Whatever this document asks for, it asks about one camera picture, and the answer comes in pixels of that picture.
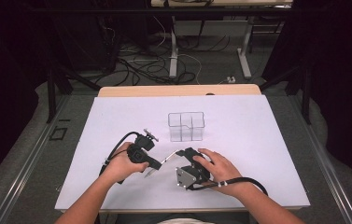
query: wooden edge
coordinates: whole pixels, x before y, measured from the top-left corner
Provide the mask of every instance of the wooden edge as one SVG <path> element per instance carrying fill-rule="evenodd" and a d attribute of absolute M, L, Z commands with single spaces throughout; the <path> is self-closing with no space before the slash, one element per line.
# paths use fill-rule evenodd
<path fill-rule="evenodd" d="M 308 206 L 284 206 L 289 211 L 298 211 Z M 208 213 L 208 212 L 248 212 L 245 207 L 238 208 L 191 208 L 191 209 L 101 209 L 106 214 L 145 214 L 145 213 Z"/>
<path fill-rule="evenodd" d="M 103 87 L 98 97 L 261 95 L 255 84 Z"/>

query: metal frame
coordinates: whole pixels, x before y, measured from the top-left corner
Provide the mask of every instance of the metal frame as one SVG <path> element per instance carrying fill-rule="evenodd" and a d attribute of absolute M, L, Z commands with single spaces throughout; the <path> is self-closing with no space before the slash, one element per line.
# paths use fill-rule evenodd
<path fill-rule="evenodd" d="M 253 17 L 249 17 L 248 21 L 206 21 L 204 27 L 209 27 L 210 29 L 202 30 L 202 35 L 222 34 L 244 37 L 241 44 L 242 47 L 237 49 L 237 55 L 245 78 L 251 78 L 251 73 L 246 60 L 246 49 L 248 47 L 253 22 Z M 198 35 L 196 31 L 199 30 L 201 21 L 176 21 L 175 17 L 173 17 L 173 24 L 175 30 L 172 32 L 172 56 L 170 58 L 169 77 L 176 77 L 178 57 L 176 35 Z"/>
<path fill-rule="evenodd" d="M 60 112 L 65 108 L 66 104 L 70 99 L 69 95 L 62 96 L 59 101 L 57 113 L 54 116 L 54 119 L 59 117 Z M 30 177 L 31 173 L 33 172 L 36 163 L 38 162 L 45 145 L 48 142 L 50 133 L 55 128 L 55 122 L 47 124 L 42 131 L 42 134 L 39 136 L 34 148 L 30 152 L 26 162 L 21 168 L 21 171 L 13 181 L 10 186 L 10 189 L 7 193 L 7 196 L 3 200 L 0 205 L 0 223 L 7 223 L 7 217 L 9 216 L 13 206 L 15 205 L 16 201 L 18 200 L 19 196 L 21 195 L 21 191 L 24 189 L 24 186 L 27 183 L 28 178 Z"/>
<path fill-rule="evenodd" d="M 289 97 L 292 107 L 295 111 L 295 114 L 298 116 L 301 124 L 305 128 L 310 141 L 313 144 L 312 150 L 313 154 L 316 157 L 318 166 L 321 169 L 322 174 L 324 175 L 327 184 L 332 193 L 333 199 L 336 201 L 339 207 L 339 211 L 341 212 L 344 220 L 347 224 L 352 224 L 352 205 L 348 200 L 345 190 L 342 187 L 341 182 L 339 181 L 336 171 L 332 166 L 332 163 L 328 157 L 328 153 L 326 149 L 321 145 L 318 141 L 317 136 L 312 128 L 312 125 L 306 124 L 303 115 L 300 113 L 301 103 L 298 100 L 297 96 Z"/>
<path fill-rule="evenodd" d="M 303 16 L 317 17 L 326 12 L 321 9 L 289 9 L 289 8 L 218 8 L 218 7 L 152 7 L 152 8 L 95 8 L 95 9 L 63 9 L 33 8 L 23 5 L 24 11 L 36 16 L 59 15 L 91 15 L 91 16 Z"/>

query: desk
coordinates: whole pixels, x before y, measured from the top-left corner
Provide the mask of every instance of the desk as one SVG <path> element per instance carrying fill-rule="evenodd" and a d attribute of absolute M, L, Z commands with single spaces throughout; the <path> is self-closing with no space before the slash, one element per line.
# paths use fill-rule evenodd
<path fill-rule="evenodd" d="M 167 114 L 177 110 L 204 111 L 203 141 L 169 141 Z M 149 152 L 159 161 L 175 149 L 210 147 L 229 158 L 242 174 L 260 181 L 269 195 L 288 209 L 310 204 L 270 106 L 258 87 L 213 85 L 103 88 L 93 103 L 55 209 L 66 210 L 97 178 L 101 163 L 123 135 L 144 128 L 160 139 Z M 101 212 L 245 210 L 234 198 L 212 189 L 185 191 L 178 187 L 175 168 L 184 165 L 188 161 L 175 158 L 148 178 L 144 178 L 148 169 L 131 175 L 111 189 Z"/>
<path fill-rule="evenodd" d="M 164 7 L 164 0 L 151 0 L 153 7 Z M 214 0 L 211 7 L 259 7 L 259 6 L 279 6 L 289 5 L 292 0 Z M 203 7 L 202 3 L 181 3 L 169 0 L 169 7 Z M 198 35 L 200 21 L 176 21 L 173 17 L 175 30 L 172 35 L 172 56 L 170 61 L 170 77 L 176 77 L 176 66 L 178 48 L 176 46 L 176 35 Z M 254 25 L 254 17 L 249 17 L 248 21 L 206 21 L 202 35 L 236 35 L 243 36 L 242 47 L 237 49 L 240 64 L 245 78 L 251 78 L 251 73 L 246 60 L 246 49 Z"/>

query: wrist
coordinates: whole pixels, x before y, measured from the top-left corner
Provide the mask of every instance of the wrist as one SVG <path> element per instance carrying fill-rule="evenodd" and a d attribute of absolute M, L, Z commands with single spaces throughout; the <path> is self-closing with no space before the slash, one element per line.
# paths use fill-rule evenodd
<path fill-rule="evenodd" d="M 257 189 L 253 184 L 249 182 L 235 183 L 232 196 L 241 200 L 244 195 L 248 195 L 253 190 Z"/>
<path fill-rule="evenodd" d="M 114 184 L 116 184 L 118 181 L 111 175 L 106 176 L 106 175 L 100 175 L 97 178 L 97 181 L 101 183 L 106 188 L 111 188 Z"/>

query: forearm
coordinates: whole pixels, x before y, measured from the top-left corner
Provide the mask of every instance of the forearm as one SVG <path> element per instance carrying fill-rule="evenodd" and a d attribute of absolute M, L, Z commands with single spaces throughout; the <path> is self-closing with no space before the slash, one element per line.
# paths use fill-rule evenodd
<path fill-rule="evenodd" d="M 93 223 L 114 181 L 97 178 L 56 223 Z"/>
<path fill-rule="evenodd" d="M 235 198 L 247 208 L 250 214 L 257 219 L 260 224 L 303 223 L 290 211 L 263 194 L 254 185 L 250 183 L 240 183 L 238 185 L 239 190 L 235 195 Z"/>

